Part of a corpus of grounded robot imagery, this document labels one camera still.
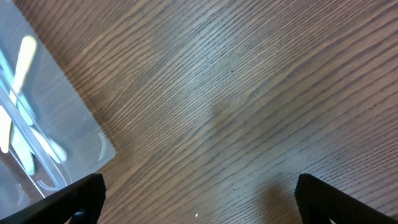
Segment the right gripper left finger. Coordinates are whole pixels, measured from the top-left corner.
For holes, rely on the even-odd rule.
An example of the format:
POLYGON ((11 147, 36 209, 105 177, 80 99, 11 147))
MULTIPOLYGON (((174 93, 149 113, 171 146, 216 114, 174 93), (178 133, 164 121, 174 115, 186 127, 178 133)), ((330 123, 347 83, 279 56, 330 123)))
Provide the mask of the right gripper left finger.
POLYGON ((33 205, 1 219, 1 223, 96 224, 106 199, 101 174, 90 174, 33 205))

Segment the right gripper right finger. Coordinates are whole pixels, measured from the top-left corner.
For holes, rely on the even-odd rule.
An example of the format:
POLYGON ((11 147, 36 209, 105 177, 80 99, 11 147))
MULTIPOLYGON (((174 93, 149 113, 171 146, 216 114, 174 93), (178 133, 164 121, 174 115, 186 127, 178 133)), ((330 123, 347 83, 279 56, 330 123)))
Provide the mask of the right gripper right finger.
POLYGON ((388 217, 310 174, 299 175, 294 195, 304 224, 397 224, 396 219, 388 217))

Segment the white plastic knife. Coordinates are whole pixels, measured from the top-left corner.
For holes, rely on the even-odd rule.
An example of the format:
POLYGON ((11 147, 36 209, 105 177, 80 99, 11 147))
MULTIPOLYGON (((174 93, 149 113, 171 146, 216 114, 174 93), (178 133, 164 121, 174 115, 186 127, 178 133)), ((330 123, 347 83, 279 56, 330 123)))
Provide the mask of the white plastic knife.
POLYGON ((28 175, 35 174, 35 164, 30 151, 30 146, 22 136, 21 132, 15 128, 11 140, 11 145, 14 148, 22 166, 28 175))
POLYGON ((41 135, 36 129, 30 129, 43 150, 58 164, 61 162, 65 162, 67 160, 67 153, 58 143, 54 140, 48 138, 45 139, 43 135, 41 135))

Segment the beige plastic knife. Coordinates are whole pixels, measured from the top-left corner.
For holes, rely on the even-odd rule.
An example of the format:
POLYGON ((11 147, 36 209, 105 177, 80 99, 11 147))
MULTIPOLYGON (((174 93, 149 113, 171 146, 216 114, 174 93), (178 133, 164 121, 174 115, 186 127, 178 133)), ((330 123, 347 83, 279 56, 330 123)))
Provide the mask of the beige plastic knife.
MULTIPOLYGON (((29 72, 30 66, 37 50, 37 41, 31 36, 25 36, 21 41, 21 46, 16 62, 16 72, 12 82, 12 89, 19 94, 29 72)), ((1 151, 8 153, 11 131, 11 118, 1 106, 1 151)))

